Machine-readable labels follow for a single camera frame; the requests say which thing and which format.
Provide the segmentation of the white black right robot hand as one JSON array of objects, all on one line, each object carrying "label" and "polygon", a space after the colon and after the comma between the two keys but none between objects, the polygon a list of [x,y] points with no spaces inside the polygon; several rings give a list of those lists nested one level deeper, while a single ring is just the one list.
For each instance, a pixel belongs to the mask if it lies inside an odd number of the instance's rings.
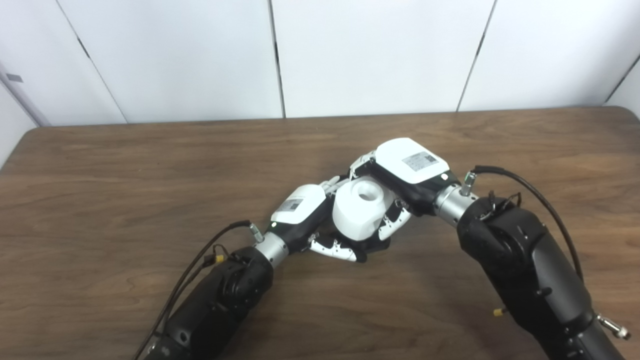
[{"label": "white black right robot hand", "polygon": [[353,162],[350,180],[363,177],[391,192],[391,205],[374,235],[382,242],[411,217],[439,216],[439,198],[461,185],[446,160],[409,137],[386,141]]}]

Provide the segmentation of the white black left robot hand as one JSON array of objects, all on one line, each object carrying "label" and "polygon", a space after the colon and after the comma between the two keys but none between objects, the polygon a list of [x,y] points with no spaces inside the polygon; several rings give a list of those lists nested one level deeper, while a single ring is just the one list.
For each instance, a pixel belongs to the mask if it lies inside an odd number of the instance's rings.
[{"label": "white black left robot hand", "polygon": [[368,256],[348,243],[345,236],[336,230],[329,234],[320,230],[332,218],[337,191],[348,180],[345,175],[338,175],[319,184],[297,187],[271,215],[262,253],[266,255],[266,247],[270,246],[275,265],[286,256],[304,251],[364,264]]}]

